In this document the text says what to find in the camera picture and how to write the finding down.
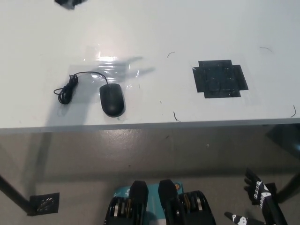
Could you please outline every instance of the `floor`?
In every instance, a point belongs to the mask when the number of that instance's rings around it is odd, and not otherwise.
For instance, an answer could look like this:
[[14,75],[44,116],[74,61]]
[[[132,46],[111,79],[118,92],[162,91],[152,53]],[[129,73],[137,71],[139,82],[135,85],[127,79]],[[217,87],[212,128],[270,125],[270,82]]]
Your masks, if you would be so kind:
[[[206,195],[217,225],[225,211],[262,220],[243,190],[250,167],[281,189],[300,161],[266,134],[272,126],[112,130],[0,136],[0,171],[27,198],[60,192],[58,214],[28,217],[0,193],[1,225],[101,225],[114,189],[171,178]],[[300,195],[281,209],[300,221]]]

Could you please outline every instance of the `black glove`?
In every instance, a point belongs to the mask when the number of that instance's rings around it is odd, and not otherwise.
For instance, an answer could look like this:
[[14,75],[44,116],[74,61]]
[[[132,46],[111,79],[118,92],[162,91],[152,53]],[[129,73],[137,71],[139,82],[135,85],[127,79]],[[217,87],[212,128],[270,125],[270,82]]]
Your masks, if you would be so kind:
[[225,216],[238,225],[287,225],[285,217],[274,198],[276,189],[273,188],[272,191],[269,191],[268,185],[265,185],[262,180],[248,168],[245,182],[247,184],[245,190],[248,193],[249,199],[252,204],[259,204],[266,222],[237,216],[230,212],[226,212]]
[[56,3],[60,4],[66,9],[74,9],[76,5],[83,3],[86,0],[55,0]]

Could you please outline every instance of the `mouse cable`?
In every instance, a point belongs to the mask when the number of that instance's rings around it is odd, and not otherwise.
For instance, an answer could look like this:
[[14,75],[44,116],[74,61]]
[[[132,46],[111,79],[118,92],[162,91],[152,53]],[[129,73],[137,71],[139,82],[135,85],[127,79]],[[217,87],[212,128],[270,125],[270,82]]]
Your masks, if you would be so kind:
[[85,74],[85,73],[98,74],[98,75],[104,77],[106,83],[108,84],[106,76],[104,76],[103,74],[101,74],[99,72],[95,72],[95,71],[85,71],[85,72],[76,73],[74,75],[70,75],[69,82],[63,88],[58,88],[58,89],[55,89],[53,91],[54,94],[58,95],[58,101],[60,103],[62,103],[64,105],[67,105],[71,102],[74,88],[78,84],[78,76],[77,75],[78,74]]

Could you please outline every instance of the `white table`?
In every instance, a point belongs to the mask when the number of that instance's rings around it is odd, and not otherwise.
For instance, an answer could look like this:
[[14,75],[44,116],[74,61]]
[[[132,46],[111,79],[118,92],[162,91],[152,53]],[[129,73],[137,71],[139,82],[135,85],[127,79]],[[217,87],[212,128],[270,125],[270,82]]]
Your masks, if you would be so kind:
[[[298,0],[88,0],[68,11],[53,0],[2,0],[0,133],[299,123],[299,8]],[[197,93],[198,61],[227,59],[241,65],[249,90]],[[91,69],[122,86],[119,118],[104,114],[98,77],[79,77],[68,106],[53,94],[69,74]]]

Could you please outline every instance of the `black mouse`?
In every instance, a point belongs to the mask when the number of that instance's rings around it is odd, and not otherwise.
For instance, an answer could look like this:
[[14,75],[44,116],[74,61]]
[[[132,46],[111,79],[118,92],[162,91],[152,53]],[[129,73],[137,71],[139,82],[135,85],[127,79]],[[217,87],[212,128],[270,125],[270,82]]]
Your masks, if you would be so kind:
[[100,99],[103,111],[110,117],[118,117],[124,113],[122,88],[117,83],[109,83],[100,88]]

